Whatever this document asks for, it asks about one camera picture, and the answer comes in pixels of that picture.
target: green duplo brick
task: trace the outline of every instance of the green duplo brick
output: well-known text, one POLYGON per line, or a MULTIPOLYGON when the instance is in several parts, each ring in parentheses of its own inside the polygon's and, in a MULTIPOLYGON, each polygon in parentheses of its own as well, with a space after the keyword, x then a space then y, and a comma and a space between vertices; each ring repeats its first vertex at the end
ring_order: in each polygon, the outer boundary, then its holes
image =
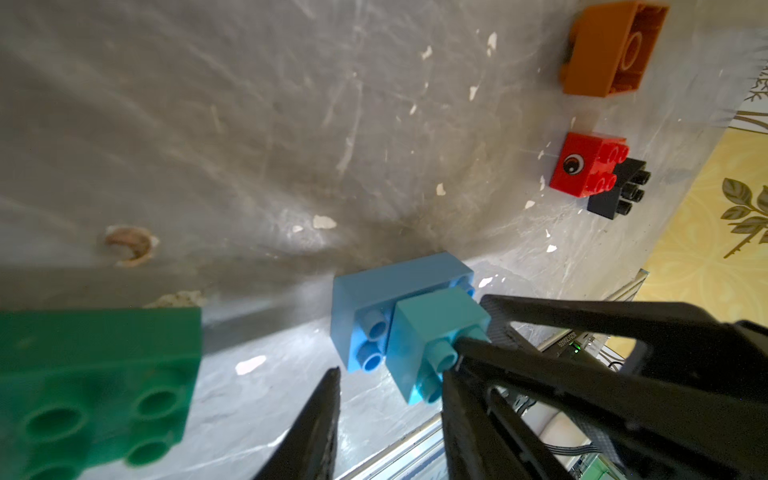
POLYGON ((0 480, 72 480, 181 441, 200 309, 0 313, 0 480))

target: red duplo brick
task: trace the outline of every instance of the red duplo brick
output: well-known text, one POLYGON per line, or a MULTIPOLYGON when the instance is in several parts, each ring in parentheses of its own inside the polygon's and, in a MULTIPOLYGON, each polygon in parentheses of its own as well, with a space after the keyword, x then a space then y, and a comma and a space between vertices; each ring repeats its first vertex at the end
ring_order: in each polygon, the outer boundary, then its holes
POLYGON ((574 197, 590 197, 616 184, 616 164, 627 159, 627 139, 569 132, 549 186, 574 197))

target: floor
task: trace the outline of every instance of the floor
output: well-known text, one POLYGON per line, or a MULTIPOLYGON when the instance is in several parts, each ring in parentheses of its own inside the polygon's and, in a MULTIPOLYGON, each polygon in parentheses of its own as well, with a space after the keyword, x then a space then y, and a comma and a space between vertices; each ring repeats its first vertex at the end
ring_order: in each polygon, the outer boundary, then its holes
MULTIPOLYGON (((251 478, 339 363, 335 275, 447 250, 480 294, 634 278, 765 64, 768 5, 670 2, 639 92, 598 99, 557 81, 589 3, 3 2, 0 304, 207 301, 184 442, 82 478, 251 478), (571 129, 648 162, 630 216, 546 187, 571 129), (120 224, 152 231, 152 260, 114 267, 120 224)), ((406 408, 383 369, 342 396, 337 475, 438 408, 406 408)))

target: yellow wallpaper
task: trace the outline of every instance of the yellow wallpaper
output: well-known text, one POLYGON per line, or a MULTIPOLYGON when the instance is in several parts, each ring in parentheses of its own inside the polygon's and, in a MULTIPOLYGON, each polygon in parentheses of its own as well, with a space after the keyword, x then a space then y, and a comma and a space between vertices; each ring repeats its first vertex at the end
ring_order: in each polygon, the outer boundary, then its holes
POLYGON ((766 184, 768 135, 727 129, 650 255, 635 299, 693 303, 722 322, 768 326, 766 184), (723 185, 726 178, 737 182, 723 185), (729 220, 720 218, 726 210, 729 220))

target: orange duplo brick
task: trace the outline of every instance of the orange duplo brick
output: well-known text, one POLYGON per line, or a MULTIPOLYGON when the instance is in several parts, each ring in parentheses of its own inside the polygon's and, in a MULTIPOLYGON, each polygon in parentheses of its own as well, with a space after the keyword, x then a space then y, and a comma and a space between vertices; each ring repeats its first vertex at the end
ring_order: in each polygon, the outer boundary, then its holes
POLYGON ((640 87, 669 7, 646 2, 593 5, 571 28, 563 92, 608 97, 640 87))

